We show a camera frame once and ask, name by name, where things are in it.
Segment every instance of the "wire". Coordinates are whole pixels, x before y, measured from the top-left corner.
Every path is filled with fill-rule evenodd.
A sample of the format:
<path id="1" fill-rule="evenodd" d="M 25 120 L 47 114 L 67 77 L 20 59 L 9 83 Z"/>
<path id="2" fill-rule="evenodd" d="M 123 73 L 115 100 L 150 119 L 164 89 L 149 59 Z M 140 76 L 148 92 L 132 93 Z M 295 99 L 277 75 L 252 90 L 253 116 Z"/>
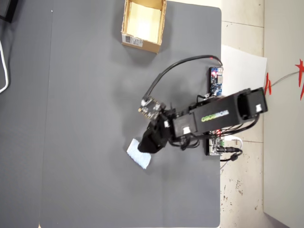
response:
<path id="1" fill-rule="evenodd" d="M 157 83 L 161 80 L 161 78 L 168 73 L 171 69 L 173 69 L 174 67 L 182 64 L 182 63 L 186 63 L 189 61 L 193 61 L 196 59 L 202 59 L 202 58 L 211 58 L 211 59 L 215 59 L 218 61 L 218 63 L 220 64 L 221 67 L 223 67 L 223 63 L 220 61 L 220 59 L 216 56 L 213 55 L 202 55 L 202 56 L 194 56 L 194 57 L 190 57 L 190 58 L 185 58 L 182 59 L 176 63 L 173 63 L 171 66 L 167 67 L 163 72 L 161 72 L 156 79 L 153 81 L 152 85 L 150 86 L 150 88 L 148 89 L 148 91 L 146 92 L 146 94 L 143 96 L 143 100 L 147 100 L 147 98 L 150 96 L 152 90 L 154 89 L 154 87 L 157 85 Z"/>
<path id="2" fill-rule="evenodd" d="M 227 140 L 227 141 L 232 141 L 232 140 L 240 141 L 241 142 L 240 149 L 242 149 L 242 147 L 243 147 L 243 140 L 241 138 L 239 138 L 239 137 L 228 135 L 228 136 L 225 137 L 224 140 Z"/>
<path id="3" fill-rule="evenodd" d="M 243 147 L 243 140 L 242 140 L 241 138 L 239 138 L 239 137 L 229 135 L 229 136 L 226 136 L 226 137 L 225 137 L 225 140 L 228 140 L 228 141 L 230 141 L 230 140 L 238 140 L 238 141 L 241 142 L 240 149 L 242 149 L 242 147 Z M 221 170 L 221 169 L 228 163 L 228 161 L 230 161 L 230 160 L 231 160 L 231 158 L 220 160 L 221 162 L 225 162 L 225 161 L 226 161 L 226 163 L 225 163 L 219 170 Z"/>
<path id="4" fill-rule="evenodd" d="M 190 144 L 190 142 L 191 142 L 191 136 L 193 138 L 197 139 L 197 141 L 195 143 L 193 143 L 193 144 Z M 194 134 L 190 134 L 190 137 L 188 136 L 186 138 L 185 143 L 183 143 L 183 144 L 181 142 L 180 142 L 180 144 L 176 144 L 176 143 L 172 142 L 171 140 L 168 140 L 168 141 L 169 141 L 169 144 L 171 146 L 180 147 L 180 149 L 182 151 L 184 151 L 187 148 L 190 148 L 190 149 L 197 148 L 200 145 L 200 139 L 197 136 L 195 136 Z"/>
<path id="5" fill-rule="evenodd" d="M 235 126 L 231 126 L 231 127 L 229 127 L 228 129 L 222 129 L 222 131 L 223 131 L 222 134 L 225 133 L 225 132 L 227 132 L 228 130 L 231 130 L 231 131 L 237 130 L 237 129 L 239 129 L 241 126 L 243 126 L 243 124 L 239 125 L 239 126 L 236 127 L 236 128 L 233 128 L 233 127 L 235 127 Z"/>
<path id="6" fill-rule="evenodd" d="M 235 161 L 236 159 L 238 159 L 238 157 L 240 155 L 243 154 L 243 151 L 241 149 L 239 149 L 239 151 L 240 151 L 240 153 L 234 153 L 233 155 L 231 155 L 230 158 L 228 158 L 228 159 L 221 159 L 220 161 L 221 162 Z"/>
<path id="7" fill-rule="evenodd" d="M 243 127 L 241 129 L 228 131 L 227 133 L 221 134 L 220 136 L 228 136 L 228 135 L 232 135 L 232 134 L 236 134 L 236 133 L 248 130 L 248 129 L 252 128 L 254 125 L 257 124 L 259 118 L 260 118 L 260 114 L 257 114 L 255 120 L 250 125 L 248 125 L 246 127 Z"/>
<path id="8" fill-rule="evenodd" d="M 271 86 L 273 87 L 274 85 L 278 84 L 279 82 L 283 81 L 284 79 L 286 79 L 286 78 L 288 78 L 288 77 L 290 77 L 290 76 L 292 76 L 292 75 L 295 75 L 295 74 L 297 74 L 297 73 L 299 73 L 299 71 L 290 73 L 290 74 L 288 74 L 288 75 L 286 75 L 286 76 L 280 78 L 280 79 L 277 80 L 276 82 L 274 82 Z"/>
<path id="9" fill-rule="evenodd" d="M 2 48 L 1 41 L 0 41 L 0 52 L 1 52 L 2 65 L 3 65 L 3 69 L 4 69 L 4 75 L 5 75 L 5 86 L 2 89 L 0 89 L 0 93 L 2 93 L 9 86 L 9 76 L 8 76 L 8 70 L 7 70 L 6 65 L 5 65 L 5 60 L 4 60 L 4 54 L 3 54 L 3 48 Z"/>

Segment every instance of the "open cardboard box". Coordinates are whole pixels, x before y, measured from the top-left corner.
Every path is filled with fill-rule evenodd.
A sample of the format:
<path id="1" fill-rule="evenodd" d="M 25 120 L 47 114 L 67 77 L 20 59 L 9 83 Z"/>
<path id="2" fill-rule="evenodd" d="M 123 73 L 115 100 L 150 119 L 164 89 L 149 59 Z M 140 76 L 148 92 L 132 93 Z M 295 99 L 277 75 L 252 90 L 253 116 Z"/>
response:
<path id="1" fill-rule="evenodd" d="M 158 53 L 165 25 L 166 0 L 125 0 L 123 44 Z"/>

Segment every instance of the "red star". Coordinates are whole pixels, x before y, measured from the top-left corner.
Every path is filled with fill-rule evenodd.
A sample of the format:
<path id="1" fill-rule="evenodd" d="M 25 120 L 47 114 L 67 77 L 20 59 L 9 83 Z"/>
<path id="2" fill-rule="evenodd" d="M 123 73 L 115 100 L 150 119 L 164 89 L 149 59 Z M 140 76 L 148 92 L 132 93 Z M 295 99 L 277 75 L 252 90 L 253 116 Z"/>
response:
<path id="1" fill-rule="evenodd" d="M 300 69 L 300 72 L 299 72 L 299 87 L 300 87 L 301 86 L 301 81 L 302 81 L 302 73 L 304 72 L 303 61 L 300 59 L 300 64 L 296 65 L 296 66 Z M 303 94 L 304 94 L 304 85 L 303 85 L 303 88 L 302 88 L 300 100 L 302 100 Z"/>

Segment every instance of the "white wall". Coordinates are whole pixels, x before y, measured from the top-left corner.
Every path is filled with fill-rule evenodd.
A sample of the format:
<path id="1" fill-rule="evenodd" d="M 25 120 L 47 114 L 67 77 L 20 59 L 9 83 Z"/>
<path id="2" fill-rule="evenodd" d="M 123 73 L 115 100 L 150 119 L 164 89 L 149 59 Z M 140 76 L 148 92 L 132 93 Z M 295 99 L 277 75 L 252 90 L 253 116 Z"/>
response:
<path id="1" fill-rule="evenodd" d="M 304 0 L 265 0 L 265 57 L 272 83 L 304 60 Z M 272 88 L 264 115 L 264 212 L 304 227 L 304 84 L 298 74 Z"/>

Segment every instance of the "white paper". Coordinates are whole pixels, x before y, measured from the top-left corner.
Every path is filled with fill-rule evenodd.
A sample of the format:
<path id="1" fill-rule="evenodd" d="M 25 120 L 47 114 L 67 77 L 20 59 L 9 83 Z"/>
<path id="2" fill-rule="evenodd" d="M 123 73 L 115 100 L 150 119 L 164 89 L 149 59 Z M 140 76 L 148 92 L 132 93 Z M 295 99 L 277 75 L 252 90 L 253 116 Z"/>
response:
<path id="1" fill-rule="evenodd" d="M 222 45 L 224 96 L 247 88 L 257 89 L 264 86 L 267 58 Z"/>

